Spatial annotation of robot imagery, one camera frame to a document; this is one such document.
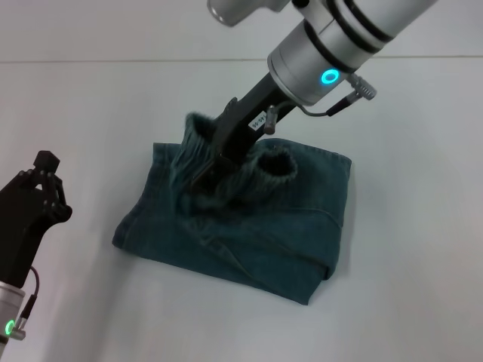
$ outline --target blue denim jeans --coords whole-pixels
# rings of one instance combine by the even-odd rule
[[[144,192],[113,244],[307,305],[337,264],[351,161],[269,139],[212,195],[187,192],[211,158],[213,121],[186,120],[181,145],[155,144]]]

